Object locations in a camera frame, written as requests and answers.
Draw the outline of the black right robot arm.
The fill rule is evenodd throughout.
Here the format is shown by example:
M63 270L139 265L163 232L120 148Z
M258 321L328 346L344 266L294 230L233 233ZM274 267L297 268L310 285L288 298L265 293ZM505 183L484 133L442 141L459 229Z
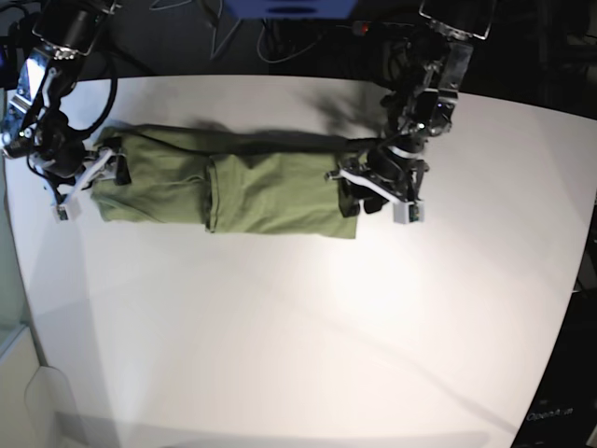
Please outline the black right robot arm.
M24 61L15 93L1 122L1 148L11 159L37 164L51 182L70 180L83 169L87 140L106 120L118 91L111 59L110 91L102 114L78 130L60 110L78 83L85 59L96 47L119 1L48 1L32 30L39 39Z

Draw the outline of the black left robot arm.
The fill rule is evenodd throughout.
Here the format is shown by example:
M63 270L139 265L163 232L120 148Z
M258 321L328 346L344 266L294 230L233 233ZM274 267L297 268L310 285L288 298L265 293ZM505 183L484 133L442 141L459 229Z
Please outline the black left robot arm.
M339 183L345 217L389 204L396 223L423 221L425 145L451 129L474 43L487 38L494 9L493 1L423 1L422 22L390 38L382 134L326 175Z

